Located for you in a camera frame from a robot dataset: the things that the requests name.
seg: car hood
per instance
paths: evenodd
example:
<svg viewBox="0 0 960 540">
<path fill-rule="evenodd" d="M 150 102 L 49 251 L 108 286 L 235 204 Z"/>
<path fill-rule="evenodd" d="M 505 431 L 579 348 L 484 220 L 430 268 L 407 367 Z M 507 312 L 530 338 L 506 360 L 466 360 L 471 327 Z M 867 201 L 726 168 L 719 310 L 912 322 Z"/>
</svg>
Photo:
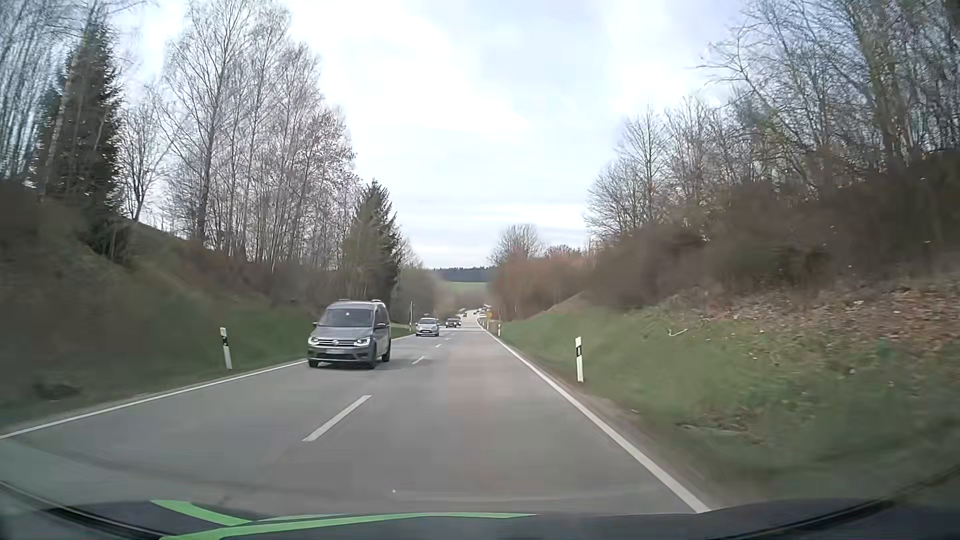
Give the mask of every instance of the car hood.
<svg viewBox="0 0 960 540">
<path fill-rule="evenodd" d="M 662 515 L 441 511 L 269 516 L 213 504 L 163 500 L 80 506 L 42 503 L 35 508 L 33 512 L 0 515 L 3 537 L 690 540 L 733 536 L 950 538 L 960 532 L 958 515 L 949 509 L 854 500 L 757 503 L 703 514 Z"/>
<path fill-rule="evenodd" d="M 340 339 L 342 341 L 351 341 L 361 337 L 367 337 L 373 332 L 369 327 L 317 327 L 310 332 L 310 337 L 319 337 L 320 339 Z"/>
</svg>

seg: grass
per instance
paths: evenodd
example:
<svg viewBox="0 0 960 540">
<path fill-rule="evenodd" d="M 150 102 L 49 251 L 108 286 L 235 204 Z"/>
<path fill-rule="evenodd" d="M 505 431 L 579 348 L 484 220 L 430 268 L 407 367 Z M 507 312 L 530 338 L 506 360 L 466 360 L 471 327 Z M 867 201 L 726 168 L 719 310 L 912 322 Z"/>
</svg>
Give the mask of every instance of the grass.
<svg viewBox="0 0 960 540">
<path fill-rule="evenodd" d="M 0 424 L 159 391 L 302 357 L 313 320 L 249 289 L 203 276 L 185 244 L 136 231 L 131 268 L 91 253 L 46 216 L 0 259 Z M 79 392 L 53 400 L 36 384 Z"/>
<path fill-rule="evenodd" d="M 714 481 L 774 498 L 884 496 L 953 465 L 960 444 L 957 344 L 915 357 L 662 307 L 543 313 L 501 335 L 569 380 L 583 336 L 587 392 L 639 411 Z"/>
<path fill-rule="evenodd" d="M 441 288 L 449 293 L 456 302 L 468 303 L 469 306 L 456 306 L 475 308 L 473 304 L 478 302 L 487 302 L 490 298 L 490 292 L 487 290 L 485 282 L 440 282 Z"/>
<path fill-rule="evenodd" d="M 403 337 L 404 335 L 410 335 L 410 326 L 400 323 L 390 323 L 390 336 L 392 338 Z"/>
</svg>

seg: dashed center line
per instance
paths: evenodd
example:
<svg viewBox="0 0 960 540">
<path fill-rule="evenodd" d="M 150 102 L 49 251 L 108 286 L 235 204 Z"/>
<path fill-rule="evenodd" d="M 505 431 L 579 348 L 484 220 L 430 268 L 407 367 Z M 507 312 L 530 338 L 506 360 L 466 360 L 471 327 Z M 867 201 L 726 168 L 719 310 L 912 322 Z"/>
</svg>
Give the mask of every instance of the dashed center line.
<svg viewBox="0 0 960 540">
<path fill-rule="evenodd" d="M 330 428 L 333 428 L 334 426 L 336 426 L 337 422 L 340 422 L 341 420 L 346 418 L 347 415 L 353 412 L 353 410 L 356 407 L 362 405 L 366 400 L 370 399 L 371 397 L 372 396 L 363 396 L 359 400 L 353 402 L 352 404 L 350 404 L 350 406 L 348 406 L 344 410 L 341 410 L 336 416 L 327 420 L 325 424 L 323 424 L 319 428 L 316 428 L 312 433 L 304 437 L 303 442 L 312 442 L 317 440 L 318 438 L 320 438 L 321 435 L 326 433 Z"/>
</svg>

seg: van wheel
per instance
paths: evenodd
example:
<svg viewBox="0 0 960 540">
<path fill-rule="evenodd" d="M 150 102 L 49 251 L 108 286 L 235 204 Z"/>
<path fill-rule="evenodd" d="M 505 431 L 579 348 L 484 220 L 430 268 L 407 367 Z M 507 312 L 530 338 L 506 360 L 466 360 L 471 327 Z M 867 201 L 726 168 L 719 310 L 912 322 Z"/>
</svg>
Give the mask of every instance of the van wheel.
<svg viewBox="0 0 960 540">
<path fill-rule="evenodd" d="M 364 367 L 367 369 L 373 369 L 376 367 L 376 345 L 370 346 L 370 355 L 367 356 L 367 363 L 364 364 Z"/>
</svg>

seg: white lane marking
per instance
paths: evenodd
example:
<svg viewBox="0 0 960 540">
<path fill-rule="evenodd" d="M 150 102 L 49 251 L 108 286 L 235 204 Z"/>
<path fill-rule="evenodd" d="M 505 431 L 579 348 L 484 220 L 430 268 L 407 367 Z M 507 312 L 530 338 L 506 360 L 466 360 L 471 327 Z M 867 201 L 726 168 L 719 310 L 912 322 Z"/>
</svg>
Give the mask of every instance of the white lane marking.
<svg viewBox="0 0 960 540">
<path fill-rule="evenodd" d="M 395 338 L 393 338 L 393 341 L 397 341 L 398 339 L 403 339 L 404 337 L 410 337 L 411 335 L 412 335 L 412 334 L 407 334 L 407 335 L 402 335 L 401 337 L 395 337 Z M 186 393 L 186 392 L 192 392 L 193 390 L 200 390 L 200 389 L 202 389 L 202 388 L 208 388 L 209 386 L 214 386 L 214 385 L 217 385 L 217 384 L 223 384 L 224 382 L 231 382 L 231 381 L 233 381 L 233 380 L 243 379 L 244 377 L 252 377 L 252 376 L 254 376 L 254 375 L 260 375 L 261 373 L 267 373 L 267 372 L 271 372 L 271 371 L 274 371 L 274 370 L 277 370 L 277 369 L 283 369 L 283 368 L 285 368 L 285 367 L 300 365 L 300 364 L 303 364 L 305 361 L 306 361 L 306 358 L 300 359 L 300 360 L 296 360 L 296 361 L 290 362 L 290 363 L 288 363 L 288 364 L 278 365 L 278 366 L 274 366 L 274 367 L 268 367 L 267 369 L 261 369 L 261 370 L 259 370 L 259 371 L 251 371 L 251 372 L 249 372 L 249 373 L 245 373 L 245 374 L 243 374 L 243 375 L 238 375 L 238 376 L 236 376 L 236 377 L 230 377 L 230 378 L 228 378 L 228 379 L 215 380 L 215 381 L 213 381 L 213 382 L 208 382 L 208 383 L 206 383 L 206 384 L 199 384 L 199 385 L 196 385 L 196 386 L 190 386 L 190 387 L 187 387 L 187 388 L 181 388 L 181 389 L 179 389 L 179 390 L 173 390 L 173 391 L 171 391 L 171 392 L 166 392 L 166 393 L 159 394 L 159 395 L 156 395 L 156 396 L 151 396 L 151 397 L 149 397 L 149 398 L 144 398 L 144 399 L 142 399 L 142 400 L 136 400 L 136 401 L 129 402 L 129 403 L 125 403 L 125 404 L 109 406 L 109 407 L 107 407 L 107 408 L 101 408 L 101 409 L 97 409 L 97 410 L 91 410 L 90 412 L 85 412 L 84 414 L 78 414 L 78 415 L 76 415 L 76 416 L 69 416 L 69 417 L 67 417 L 67 418 L 60 418 L 59 420 L 55 420 L 54 422 L 47 422 L 46 424 L 40 424 L 40 425 L 38 425 L 38 426 L 30 426 L 29 428 L 24 428 L 24 429 L 22 429 L 22 430 L 16 430 L 16 431 L 11 431 L 11 432 L 9 432 L 9 433 L 4 433 L 4 434 L 0 435 L 0 440 L 2 440 L 2 439 L 7 439 L 7 438 L 10 438 L 10 437 L 16 437 L 17 435 L 22 435 L 22 434 L 24 434 L 24 433 L 30 433 L 31 431 L 42 430 L 42 429 L 44 429 L 44 428 L 52 428 L 53 426 L 59 426 L 60 424 L 66 424 L 67 422 L 73 422 L 73 421 L 75 421 L 75 420 L 83 420 L 83 418 L 89 418 L 89 417 L 91 417 L 91 416 L 96 416 L 96 415 L 98 415 L 98 414 L 103 414 L 103 413 L 105 413 L 105 412 L 111 412 L 111 411 L 114 411 L 114 410 L 119 410 L 119 409 L 121 409 L 121 408 L 127 408 L 128 406 L 146 404 L 146 403 L 149 403 L 149 402 L 154 402 L 154 401 L 156 401 L 156 400 L 162 400 L 163 398 L 170 398 L 170 397 L 172 397 L 172 396 L 177 396 L 177 395 L 179 395 L 179 394 L 183 394 L 183 393 Z"/>
<path fill-rule="evenodd" d="M 350 404 L 349 407 L 345 408 L 344 410 L 341 410 L 336 416 L 327 420 L 325 424 L 323 424 L 319 428 L 316 428 L 312 433 L 304 437 L 303 442 L 312 442 L 317 440 L 318 438 L 320 438 L 321 435 L 326 433 L 327 430 L 336 426 L 337 422 L 340 422 L 341 420 L 346 418 L 347 415 L 353 412 L 353 410 L 356 407 L 362 405 L 366 400 L 370 399 L 371 397 L 372 396 L 363 396 L 359 400 L 353 402 L 352 404 Z"/>
<path fill-rule="evenodd" d="M 567 401 L 569 401 L 571 405 L 577 407 L 577 409 L 580 410 L 580 412 L 584 413 L 584 416 L 589 418 L 589 420 L 593 424 L 595 424 L 597 428 L 600 428 L 601 430 L 603 430 L 604 433 L 606 433 L 611 439 L 613 439 L 613 442 L 620 445 L 620 447 L 623 448 L 623 450 L 626 450 L 628 454 L 630 454 L 635 460 L 637 460 L 640 463 L 640 465 L 643 465 L 644 467 L 646 467 L 648 471 L 650 471 L 655 477 L 657 477 L 659 481 L 663 482 L 663 485 L 667 486 L 667 488 L 669 488 L 670 491 L 674 492 L 674 494 L 676 494 L 677 497 L 679 497 L 682 501 L 684 501 L 684 503 L 686 503 L 694 512 L 701 513 L 701 512 L 710 511 L 709 506 L 704 504 L 704 502 L 701 501 L 696 495 L 694 495 L 693 493 L 690 493 L 688 489 L 686 489 L 676 479 L 671 477 L 670 473 L 667 473 L 666 471 L 664 471 L 656 462 L 654 462 L 653 459 L 651 459 L 646 454 L 641 452 L 639 448 L 634 446 L 634 444 L 628 441 L 623 435 L 616 432 L 616 430 L 611 428 L 609 424 L 601 420 L 600 417 L 593 414 L 593 412 L 590 411 L 590 409 L 586 408 L 583 404 L 578 402 L 576 398 L 571 396 L 566 390 L 560 387 L 559 384 L 556 384 L 555 382 L 553 382 L 552 379 L 547 377 L 540 369 L 538 369 L 535 365 L 530 363 L 529 360 L 527 360 L 523 356 L 520 356 L 516 351 L 511 349 L 509 346 L 507 346 L 506 343 L 498 339 L 492 333 L 490 334 L 490 337 L 495 339 L 496 342 L 502 345 L 504 349 L 506 349 L 507 351 L 510 351 L 511 355 L 516 356 L 518 360 L 520 360 L 528 368 L 533 370 L 534 373 L 536 373 L 541 379 L 546 381 L 547 384 L 552 386 L 553 389 L 556 390 L 558 393 L 560 393 L 561 396 L 564 396 L 564 398 Z"/>
</svg>

